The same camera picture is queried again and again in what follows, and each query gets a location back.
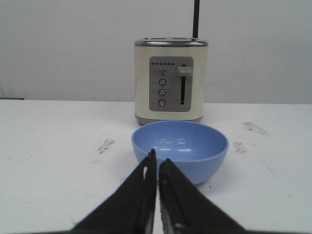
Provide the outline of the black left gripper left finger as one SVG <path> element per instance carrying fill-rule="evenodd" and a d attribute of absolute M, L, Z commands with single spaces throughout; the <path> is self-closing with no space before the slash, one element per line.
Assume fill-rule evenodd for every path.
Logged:
<path fill-rule="evenodd" d="M 80 221 L 72 234 L 151 234 L 156 206 L 156 152 L 151 150 L 120 187 Z"/>

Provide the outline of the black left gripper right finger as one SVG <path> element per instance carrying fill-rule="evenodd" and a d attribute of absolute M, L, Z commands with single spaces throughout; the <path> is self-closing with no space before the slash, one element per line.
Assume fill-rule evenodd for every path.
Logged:
<path fill-rule="evenodd" d="M 246 230 L 204 196 L 170 160 L 159 167 L 165 234 L 245 234 Z"/>

